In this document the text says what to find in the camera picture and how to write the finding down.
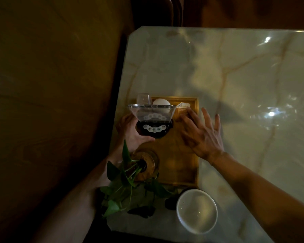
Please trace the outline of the person's right hand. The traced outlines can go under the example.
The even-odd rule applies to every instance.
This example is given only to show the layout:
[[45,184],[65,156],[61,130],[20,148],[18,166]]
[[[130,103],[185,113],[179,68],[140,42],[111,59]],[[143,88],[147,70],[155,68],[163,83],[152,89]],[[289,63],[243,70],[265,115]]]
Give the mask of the person's right hand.
[[220,132],[214,130],[214,123],[205,108],[202,108],[204,117],[203,127],[197,127],[189,114],[181,116],[183,130],[191,137],[191,149],[198,157],[212,164],[224,153],[224,146]]

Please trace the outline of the person's left hand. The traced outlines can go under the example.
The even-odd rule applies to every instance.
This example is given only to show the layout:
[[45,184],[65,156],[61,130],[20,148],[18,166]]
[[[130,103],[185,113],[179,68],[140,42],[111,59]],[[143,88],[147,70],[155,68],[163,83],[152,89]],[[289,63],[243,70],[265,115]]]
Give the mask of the person's left hand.
[[124,115],[119,120],[119,122],[115,125],[115,128],[118,133],[117,141],[114,148],[116,153],[122,154],[124,141],[126,141],[126,145],[130,153],[136,150],[135,138],[137,136],[142,136],[136,130],[137,122],[138,122],[138,118],[134,116],[132,113],[129,113]]

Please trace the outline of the black kitchen scale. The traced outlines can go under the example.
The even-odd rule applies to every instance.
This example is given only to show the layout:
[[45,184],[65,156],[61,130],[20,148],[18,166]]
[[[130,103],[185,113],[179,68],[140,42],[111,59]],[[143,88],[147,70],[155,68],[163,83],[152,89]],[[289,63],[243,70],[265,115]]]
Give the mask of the black kitchen scale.
[[173,128],[173,120],[170,122],[141,122],[138,121],[136,129],[142,136],[150,136],[155,139],[161,139]]

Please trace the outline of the person's right forearm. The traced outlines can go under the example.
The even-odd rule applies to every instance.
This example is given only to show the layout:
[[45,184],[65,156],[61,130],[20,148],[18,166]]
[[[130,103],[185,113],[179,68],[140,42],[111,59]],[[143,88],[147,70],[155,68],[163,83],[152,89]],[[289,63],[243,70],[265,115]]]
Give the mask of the person's right forearm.
[[207,161],[223,176],[273,242],[304,243],[304,203],[227,152],[213,152]]

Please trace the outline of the person's left forearm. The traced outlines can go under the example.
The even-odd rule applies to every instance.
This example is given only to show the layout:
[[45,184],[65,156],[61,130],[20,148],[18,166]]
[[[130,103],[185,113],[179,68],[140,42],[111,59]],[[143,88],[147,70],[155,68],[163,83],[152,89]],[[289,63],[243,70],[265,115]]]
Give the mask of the person's left forearm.
[[96,189],[109,184],[107,162],[118,165],[121,160],[122,147],[114,148],[49,213],[30,243],[82,243],[95,217]]

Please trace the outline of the paper sachet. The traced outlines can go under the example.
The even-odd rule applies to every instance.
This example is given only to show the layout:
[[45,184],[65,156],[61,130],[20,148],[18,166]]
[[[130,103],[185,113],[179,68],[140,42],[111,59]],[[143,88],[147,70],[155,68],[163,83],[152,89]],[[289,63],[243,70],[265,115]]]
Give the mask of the paper sachet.
[[187,109],[190,108],[190,106],[191,106],[190,103],[185,103],[185,102],[179,103],[177,105],[177,107],[176,107],[174,118],[176,120],[180,120],[181,116],[188,117],[188,111],[187,111]]

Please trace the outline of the amber glass vase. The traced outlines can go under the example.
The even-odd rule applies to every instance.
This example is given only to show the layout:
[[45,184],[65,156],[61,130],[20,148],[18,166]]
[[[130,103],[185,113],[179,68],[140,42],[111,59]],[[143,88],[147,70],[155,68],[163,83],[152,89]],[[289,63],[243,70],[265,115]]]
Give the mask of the amber glass vase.
[[136,175],[135,182],[143,182],[150,178],[157,178],[159,158],[151,149],[141,148],[131,155],[132,160],[139,160],[141,171]]

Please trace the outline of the yellow wooden tray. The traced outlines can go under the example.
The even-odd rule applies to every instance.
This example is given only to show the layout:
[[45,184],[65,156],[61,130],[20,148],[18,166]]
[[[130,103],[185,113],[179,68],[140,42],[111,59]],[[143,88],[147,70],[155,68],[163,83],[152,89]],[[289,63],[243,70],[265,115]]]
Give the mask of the yellow wooden tray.
[[[197,98],[164,97],[171,105],[181,102],[190,103],[190,108],[198,114]],[[147,148],[154,151],[159,158],[158,181],[173,186],[197,187],[199,163],[197,155],[185,145],[181,137],[182,122],[172,117],[173,128],[168,134],[154,142],[144,143],[138,149]]]

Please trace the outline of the clear plastic scale bowl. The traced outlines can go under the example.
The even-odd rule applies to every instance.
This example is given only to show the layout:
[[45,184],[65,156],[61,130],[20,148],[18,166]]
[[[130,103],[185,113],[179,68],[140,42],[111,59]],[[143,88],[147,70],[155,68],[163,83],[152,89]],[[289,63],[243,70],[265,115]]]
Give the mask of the clear plastic scale bowl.
[[139,105],[130,104],[127,106],[131,113],[140,122],[171,122],[176,110],[174,105]]

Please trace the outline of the white egg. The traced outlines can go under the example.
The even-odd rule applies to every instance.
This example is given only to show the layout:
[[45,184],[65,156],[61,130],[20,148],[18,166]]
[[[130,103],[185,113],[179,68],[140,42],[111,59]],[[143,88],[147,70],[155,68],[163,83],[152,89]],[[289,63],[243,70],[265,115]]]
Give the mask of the white egg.
[[169,106],[171,104],[170,104],[169,101],[167,101],[165,99],[158,98],[158,99],[153,101],[153,105],[158,105],[157,112],[159,112],[159,113],[164,113],[164,114],[170,113],[171,107],[169,107]]

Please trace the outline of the small clear plastic cup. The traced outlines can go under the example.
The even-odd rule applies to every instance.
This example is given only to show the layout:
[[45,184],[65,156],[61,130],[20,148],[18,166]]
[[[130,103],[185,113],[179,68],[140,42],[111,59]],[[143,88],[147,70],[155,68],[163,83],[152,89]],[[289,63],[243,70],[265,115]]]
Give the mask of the small clear plastic cup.
[[137,105],[152,105],[153,101],[148,93],[139,93],[136,98]]

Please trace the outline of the green leafy plant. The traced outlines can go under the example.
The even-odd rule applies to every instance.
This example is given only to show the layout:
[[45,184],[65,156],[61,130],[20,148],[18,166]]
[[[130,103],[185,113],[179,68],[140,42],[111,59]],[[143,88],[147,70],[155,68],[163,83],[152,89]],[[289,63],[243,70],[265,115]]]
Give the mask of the green leafy plant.
[[127,212],[148,219],[155,213],[155,200],[174,197],[176,190],[169,191],[157,178],[150,178],[143,182],[135,182],[136,175],[141,171],[139,160],[132,160],[131,154],[124,141],[121,166],[117,168],[110,161],[107,162],[108,186],[100,187],[104,194],[100,213],[107,218],[117,212]]

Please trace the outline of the white round bowl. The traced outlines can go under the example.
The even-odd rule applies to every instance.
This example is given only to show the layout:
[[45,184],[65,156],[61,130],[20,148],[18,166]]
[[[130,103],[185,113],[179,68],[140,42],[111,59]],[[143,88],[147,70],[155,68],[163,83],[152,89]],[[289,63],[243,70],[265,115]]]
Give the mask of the white round bowl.
[[209,233],[218,220],[215,201],[200,189],[188,189],[180,193],[176,214],[182,226],[196,235]]

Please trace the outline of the dark chair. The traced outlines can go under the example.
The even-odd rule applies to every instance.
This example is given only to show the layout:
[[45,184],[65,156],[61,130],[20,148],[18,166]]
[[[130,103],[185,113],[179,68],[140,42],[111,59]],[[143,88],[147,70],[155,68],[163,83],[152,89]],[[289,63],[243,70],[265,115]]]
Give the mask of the dark chair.
[[130,1],[135,29],[142,26],[182,26],[184,0]]

